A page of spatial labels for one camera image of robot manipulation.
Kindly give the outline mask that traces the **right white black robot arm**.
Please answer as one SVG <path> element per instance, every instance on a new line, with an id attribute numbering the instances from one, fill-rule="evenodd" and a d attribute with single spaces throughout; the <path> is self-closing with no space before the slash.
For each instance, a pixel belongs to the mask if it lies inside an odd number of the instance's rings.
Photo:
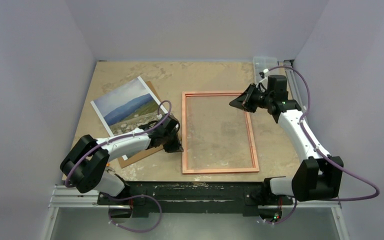
<path id="1" fill-rule="evenodd" d="M 268 204 L 274 203 L 280 196 L 295 197 L 300 202 L 312 200 L 330 200 L 339 194 L 342 171 L 342 159 L 330 153 L 313 139 L 314 135 L 305 134 L 303 127 L 307 123 L 296 100 L 288 99 L 284 88 L 261 91 L 254 83 L 233 99 L 229 105 L 248 113 L 257 108 L 266 109 L 275 122 L 286 132 L 292 142 L 300 165 L 293 177 L 266 178 L 260 196 Z"/>

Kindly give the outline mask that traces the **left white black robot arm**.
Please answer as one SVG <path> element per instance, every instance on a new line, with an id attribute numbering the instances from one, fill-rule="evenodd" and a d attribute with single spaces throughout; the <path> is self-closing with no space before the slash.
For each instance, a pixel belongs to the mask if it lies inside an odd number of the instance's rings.
<path id="1" fill-rule="evenodd" d="M 158 147 L 167 153 L 182 152 L 179 128 L 179 121 L 166 113 L 160 120 L 114 137 L 82 136 L 60 164 L 60 170 L 66 176 L 66 187 L 74 187 L 80 193 L 96 190 L 109 195 L 118 205 L 126 203 L 129 199 L 128 185 L 118 174 L 107 172 L 107 163 Z"/>

